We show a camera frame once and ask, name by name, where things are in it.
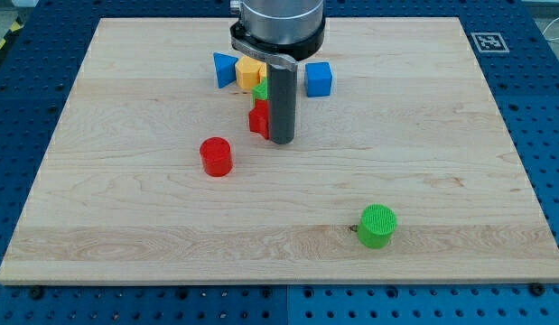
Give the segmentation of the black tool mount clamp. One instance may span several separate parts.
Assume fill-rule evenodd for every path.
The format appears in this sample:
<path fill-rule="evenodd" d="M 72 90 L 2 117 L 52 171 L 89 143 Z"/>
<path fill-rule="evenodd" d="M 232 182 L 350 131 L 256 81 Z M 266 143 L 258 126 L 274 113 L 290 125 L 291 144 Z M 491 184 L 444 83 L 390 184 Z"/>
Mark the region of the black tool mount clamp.
<path fill-rule="evenodd" d="M 307 39 L 291 44 L 274 44 L 256 39 L 245 26 L 236 22 L 230 26 L 231 45 L 246 56 L 282 69 L 297 71 L 298 62 L 315 54 L 323 44 L 326 18 Z"/>

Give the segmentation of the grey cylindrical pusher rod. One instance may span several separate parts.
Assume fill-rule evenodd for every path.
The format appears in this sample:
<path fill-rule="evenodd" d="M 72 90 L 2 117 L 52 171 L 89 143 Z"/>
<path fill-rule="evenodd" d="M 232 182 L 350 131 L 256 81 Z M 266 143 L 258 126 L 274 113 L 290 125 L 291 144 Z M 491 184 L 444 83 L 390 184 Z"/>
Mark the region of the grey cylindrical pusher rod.
<path fill-rule="evenodd" d="M 276 144 L 294 139 L 297 73 L 272 64 L 267 65 L 269 138 Z"/>

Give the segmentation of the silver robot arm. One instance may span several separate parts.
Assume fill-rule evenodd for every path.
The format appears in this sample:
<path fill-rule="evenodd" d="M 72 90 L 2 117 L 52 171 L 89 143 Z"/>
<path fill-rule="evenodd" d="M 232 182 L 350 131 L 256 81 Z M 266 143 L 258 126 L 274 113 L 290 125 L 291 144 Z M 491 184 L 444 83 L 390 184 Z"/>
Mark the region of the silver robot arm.
<path fill-rule="evenodd" d="M 232 47 L 266 64 L 268 132 L 276 144 L 295 137 L 298 64 L 322 46 L 323 0 L 237 0 L 230 11 Z"/>

